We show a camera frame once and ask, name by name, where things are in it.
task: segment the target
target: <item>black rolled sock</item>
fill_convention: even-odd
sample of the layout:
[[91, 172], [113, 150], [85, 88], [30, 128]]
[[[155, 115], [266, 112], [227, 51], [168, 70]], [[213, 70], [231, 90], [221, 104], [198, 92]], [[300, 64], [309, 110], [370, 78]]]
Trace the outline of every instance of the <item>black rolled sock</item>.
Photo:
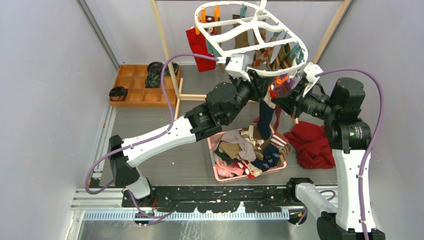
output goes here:
[[271, 137], [270, 123], [273, 119], [274, 108], [268, 106], [265, 101], [259, 103], [259, 120], [257, 121], [257, 130], [263, 140]]
[[280, 153], [276, 146], [269, 144], [263, 150], [263, 160], [256, 158], [251, 164], [262, 172], [268, 171], [268, 169], [276, 167], [280, 160]]

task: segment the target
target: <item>pink basket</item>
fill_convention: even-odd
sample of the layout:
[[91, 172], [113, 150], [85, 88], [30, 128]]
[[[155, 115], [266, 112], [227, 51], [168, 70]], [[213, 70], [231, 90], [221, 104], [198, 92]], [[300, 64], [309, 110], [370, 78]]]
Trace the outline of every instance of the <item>pink basket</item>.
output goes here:
[[[217, 149], [217, 145], [220, 143], [221, 138], [223, 134], [225, 133], [226, 132], [223, 131], [207, 138], [207, 144], [209, 145], [210, 159], [212, 160], [213, 174], [215, 174], [215, 179], [221, 184], [249, 178], [247, 175], [234, 176], [234, 177], [223, 177], [218, 175], [218, 171], [217, 171], [217, 167], [215, 163], [214, 151], [215, 149]], [[262, 172], [259, 176], [276, 173], [280, 171], [281, 169], [284, 169], [286, 166], [287, 166], [286, 161], [281, 162], [278, 166], [272, 167], [268, 171]]]

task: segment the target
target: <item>wall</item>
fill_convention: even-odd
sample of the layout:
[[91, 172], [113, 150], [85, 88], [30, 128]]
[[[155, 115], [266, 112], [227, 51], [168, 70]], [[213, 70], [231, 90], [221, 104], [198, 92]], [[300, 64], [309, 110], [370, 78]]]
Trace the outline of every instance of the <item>wall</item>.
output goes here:
[[[369, 182], [374, 219], [387, 240], [424, 234], [423, 8], [420, 0], [357, 0], [319, 63], [324, 70], [369, 70], [383, 86], [385, 119], [371, 153]], [[327, 91], [343, 75], [364, 83], [360, 116], [374, 129], [377, 88], [366, 76], [349, 72], [323, 77]]]
[[0, 4], [1, 239], [63, 239], [116, 70], [74, 0]]
[[[86, 0], [117, 59], [126, 64], [149, 64], [166, 61], [152, 6], [148, 0]], [[195, 25], [194, 12], [206, 1], [157, 1], [169, 52], [191, 53], [186, 30]], [[314, 55], [339, 2], [268, 2], [266, 9], [280, 19], [305, 43], [309, 56]], [[221, 20], [238, 14], [236, 5], [221, 7]], [[208, 8], [207, 14], [213, 15]], [[246, 16], [253, 16], [248, 8]], [[231, 25], [222, 28], [223, 32]], [[254, 45], [253, 32], [249, 41]], [[234, 48], [234, 41], [222, 44], [224, 50]], [[177, 63], [194, 64], [192, 57], [179, 57]]]

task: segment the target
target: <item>purple cable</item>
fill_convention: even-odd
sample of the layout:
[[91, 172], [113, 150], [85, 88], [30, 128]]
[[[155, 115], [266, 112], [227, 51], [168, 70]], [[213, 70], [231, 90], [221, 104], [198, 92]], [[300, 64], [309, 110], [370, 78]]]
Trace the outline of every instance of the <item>purple cable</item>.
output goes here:
[[[331, 201], [331, 200], [333, 200], [336, 197], [336, 192], [333, 191], [333, 190], [324, 190], [324, 191], [320, 191], [319, 193], [320, 194], [323, 194], [323, 193], [332, 193], [332, 196], [329, 199], [327, 199], [327, 201]], [[305, 215], [307, 213], [308, 213], [308, 208], [305, 209], [305, 212], [300, 217], [299, 221], [297, 221], [296, 225], [299, 225], [302, 222], [302, 220], [304, 219], [304, 217], [305, 217]]]
[[[160, 85], [161, 86], [164, 86], [164, 75], [165, 75], [165, 70], [166, 70], [166, 68], [167, 68], [167, 66], [168, 66], [168, 64], [173, 60], [173, 59], [175, 59], [175, 58], [178, 58], [178, 57], [182, 57], [182, 56], [192, 56], [192, 57], [198, 57], [198, 58], [202, 58], [202, 59], [206, 59], [206, 60], [211, 60], [211, 61], [215, 61], [215, 62], [218, 62], [219, 61], [219, 59], [218, 58], [215, 58], [215, 57], [210, 57], [210, 56], [205, 56], [205, 55], [201, 55], [201, 54], [196, 54], [196, 53], [183, 53], [183, 54], [177, 54], [177, 55], [174, 55], [174, 56], [172, 56], [170, 59], [168, 59], [166, 62], [165, 62], [165, 64], [163, 65], [163, 68], [162, 68], [162, 72], [160, 73]], [[110, 182], [108, 182], [108, 183], [106, 183], [106, 185], [104, 185], [102, 188], [100, 188], [99, 190], [97, 190], [97, 191], [91, 191], [90, 190], [90, 186], [89, 186], [89, 180], [90, 180], [90, 177], [91, 177], [91, 174], [92, 174], [92, 172], [94, 171], [94, 169], [97, 167], [97, 165], [99, 165], [103, 160], [105, 160], [106, 158], [108, 158], [108, 157], [110, 157], [110, 156], [112, 156], [112, 155], [114, 155], [114, 154], [116, 154], [116, 153], [119, 153], [119, 152], [121, 152], [121, 151], [124, 151], [124, 150], [126, 150], [126, 149], [129, 149], [129, 148], [133, 148], [133, 147], [135, 147], [135, 146], [138, 146], [138, 145], [140, 145], [140, 144], [145, 144], [145, 143], [147, 143], [147, 142], [150, 142], [150, 141], [152, 141], [152, 140], [155, 140], [155, 139], [158, 139], [158, 138], [160, 138], [160, 137], [162, 137], [163, 135], [165, 135], [165, 134], [167, 134], [167, 132], [169, 131], [169, 130], [171, 130], [172, 129], [172, 127], [173, 127], [173, 125], [174, 125], [174, 111], [173, 111], [173, 109], [172, 109], [172, 106], [171, 106], [171, 103], [170, 103], [170, 100], [169, 100], [169, 98], [168, 98], [168, 95], [167, 95], [167, 92], [166, 92], [166, 90], [165, 90], [165, 88], [164, 87], [162, 87], [162, 93], [163, 93], [163, 96], [165, 97], [165, 101], [166, 101], [166, 104], [168, 105], [168, 109], [169, 109], [169, 113], [170, 113], [170, 123], [169, 123], [169, 126], [168, 126], [168, 128], [166, 129], [166, 131], [163, 131], [162, 133], [160, 133], [159, 135], [156, 135], [156, 136], [153, 136], [153, 137], [151, 137], [151, 138], [148, 138], [148, 139], [145, 139], [145, 140], [142, 140], [142, 141], [139, 141], [139, 142], [136, 142], [136, 143], [134, 143], [134, 144], [132, 144], [132, 145], [128, 145], [128, 146], [124, 146], [124, 147], [121, 147], [121, 148], [118, 148], [118, 149], [116, 149], [116, 150], [113, 150], [113, 151], [111, 151], [111, 152], [109, 152], [109, 153], [107, 153], [106, 155], [104, 155], [104, 156], [102, 156], [101, 158], [99, 158], [91, 167], [90, 167], [90, 169], [88, 170], [88, 172], [87, 172], [87, 175], [85, 176], [85, 179], [84, 179], [84, 188], [85, 188], [85, 191], [87, 191], [87, 193], [89, 193], [89, 194], [91, 194], [91, 195], [96, 195], [96, 194], [99, 194], [99, 193], [101, 193], [101, 192], [103, 192], [106, 188], [108, 188], [114, 181], [113, 180], [111, 180]], [[164, 219], [164, 218], [166, 218], [167, 216], [169, 216], [171, 213], [169, 213], [169, 214], [166, 214], [166, 215], [164, 215], [164, 216], [160, 216], [160, 217], [157, 217], [157, 216], [151, 216], [151, 215], [148, 215], [148, 214], [146, 214], [146, 213], [144, 213], [143, 211], [141, 211], [140, 210], [140, 208], [139, 208], [139, 206], [137, 205], [137, 203], [136, 203], [136, 201], [135, 201], [135, 198], [134, 198], [134, 195], [128, 190], [128, 192], [129, 192], [129, 194], [130, 194], [130, 196], [131, 196], [131, 198], [133, 199], [133, 203], [134, 203], [134, 205], [135, 205], [135, 207], [138, 209], [138, 211], [140, 211], [140, 214], [141, 215], [143, 215], [143, 216], [145, 216], [145, 217], [148, 217], [148, 218], [153, 218], [153, 219], [158, 219], [158, 220], [156, 220], [156, 221], [154, 221], [154, 222], [151, 222], [151, 223], [148, 223], [147, 225], [154, 225], [154, 224], [157, 224], [157, 223], [159, 223], [159, 221], [161, 221], [162, 219]]]
[[[362, 161], [360, 162], [359, 175], [362, 176], [364, 174], [365, 164], [367, 163], [367, 157], [370, 154], [371, 149], [373, 148], [374, 142], [375, 142], [376, 137], [377, 137], [377, 135], [380, 131], [380, 128], [381, 128], [381, 123], [383, 121], [383, 115], [384, 115], [383, 88], [380, 85], [380, 82], [376, 79], [376, 77], [374, 75], [372, 75], [368, 71], [364, 71], [364, 70], [361, 70], [361, 69], [358, 69], [358, 68], [349, 68], [348, 67], [348, 68], [334, 69], [334, 70], [331, 70], [331, 71], [319, 73], [319, 74], [315, 75], [315, 77], [321, 77], [321, 76], [324, 76], [324, 75], [327, 75], [327, 74], [332, 74], [332, 73], [341, 72], [341, 71], [355, 71], [355, 72], [367, 75], [371, 80], [374, 81], [375, 86], [377, 87], [377, 90], [378, 90], [379, 97], [380, 97], [380, 110], [379, 110], [379, 113], [378, 113], [377, 125], [375, 126], [374, 134], [373, 134], [371, 140], [369, 141], [369, 145], [365, 150], [365, 154], [362, 157]], [[366, 219], [365, 219], [365, 203], [364, 203], [364, 180], [362, 179], [362, 177], [359, 177], [358, 184], [359, 184], [360, 217], [361, 217], [361, 220], [362, 220], [363, 235], [365, 237], [365, 240], [370, 240], [370, 237], [368, 236], [367, 225], [364, 223], [364, 221]]]

